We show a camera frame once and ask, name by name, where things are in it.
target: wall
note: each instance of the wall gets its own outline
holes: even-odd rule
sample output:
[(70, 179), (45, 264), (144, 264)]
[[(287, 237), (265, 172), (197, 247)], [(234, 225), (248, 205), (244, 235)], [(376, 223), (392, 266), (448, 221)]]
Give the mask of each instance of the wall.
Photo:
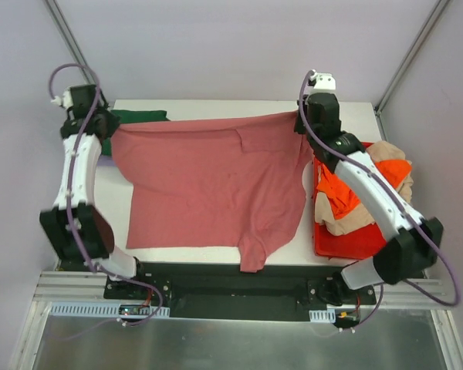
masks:
[[(40, 271), (55, 261), (38, 217), (60, 182), (64, 115), (49, 104), (46, 83), (64, 62), (72, 59), (41, 2), (0, 1), (0, 370)], [(78, 72), (66, 72), (56, 88), (82, 82)]]
[[(463, 290), (463, 0), (451, 3), (383, 118), (414, 161), (414, 204), (444, 224), (442, 248)], [(442, 265), (432, 274), (448, 281)], [(463, 304), (453, 316), (463, 341)]]
[(377, 101), (436, 0), (58, 0), (113, 99)]

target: red basket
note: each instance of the red basket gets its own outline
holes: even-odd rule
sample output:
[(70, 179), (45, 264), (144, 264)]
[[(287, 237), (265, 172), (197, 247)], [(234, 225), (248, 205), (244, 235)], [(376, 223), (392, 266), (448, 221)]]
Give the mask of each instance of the red basket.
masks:
[[(372, 143), (363, 143), (367, 148)], [(317, 198), (320, 162), (314, 158), (314, 201)], [(314, 252), (323, 257), (363, 260), (374, 256), (386, 244), (376, 224), (367, 225), (347, 235), (335, 237), (326, 228), (314, 222)]]

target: orange cloth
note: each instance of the orange cloth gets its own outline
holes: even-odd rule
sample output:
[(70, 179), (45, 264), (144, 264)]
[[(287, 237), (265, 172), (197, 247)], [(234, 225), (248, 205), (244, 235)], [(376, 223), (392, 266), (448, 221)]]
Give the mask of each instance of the orange cloth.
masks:
[[(381, 160), (375, 164), (387, 182), (395, 189), (411, 172), (411, 165), (406, 160)], [(323, 164), (317, 190), (322, 191), (328, 197), (336, 220), (345, 217), (360, 203), (355, 193)]]

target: pink shirt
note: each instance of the pink shirt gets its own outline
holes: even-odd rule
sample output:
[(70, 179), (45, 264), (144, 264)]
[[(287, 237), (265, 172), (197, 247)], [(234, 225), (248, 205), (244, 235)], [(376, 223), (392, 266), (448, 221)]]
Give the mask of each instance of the pink shirt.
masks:
[(236, 246), (256, 272), (292, 240), (312, 159), (296, 113), (121, 125), (113, 159), (133, 184), (128, 248)]

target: folded green fabric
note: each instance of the folded green fabric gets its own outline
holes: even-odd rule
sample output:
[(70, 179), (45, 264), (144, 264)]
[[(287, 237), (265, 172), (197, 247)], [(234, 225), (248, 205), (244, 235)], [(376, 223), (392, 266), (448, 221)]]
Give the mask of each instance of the folded green fabric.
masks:
[[(120, 117), (120, 124), (169, 121), (166, 110), (124, 110), (112, 109), (111, 113)], [(101, 154), (111, 156), (111, 141), (106, 139), (101, 146)]]

